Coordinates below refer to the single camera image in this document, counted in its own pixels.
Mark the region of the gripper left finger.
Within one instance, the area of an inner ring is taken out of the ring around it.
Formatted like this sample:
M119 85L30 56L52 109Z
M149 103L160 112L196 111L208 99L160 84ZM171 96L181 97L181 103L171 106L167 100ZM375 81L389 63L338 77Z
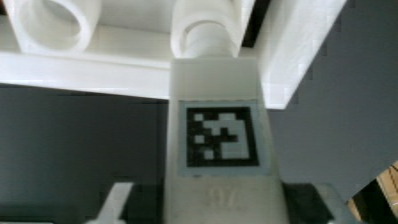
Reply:
M84 224L126 224L121 214L133 185L133 182L118 182L112 185L98 216Z

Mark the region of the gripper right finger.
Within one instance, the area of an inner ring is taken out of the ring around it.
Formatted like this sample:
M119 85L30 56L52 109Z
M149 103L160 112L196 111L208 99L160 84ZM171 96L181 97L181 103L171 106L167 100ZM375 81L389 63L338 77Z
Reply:
M290 224L363 224L329 184L285 183Z

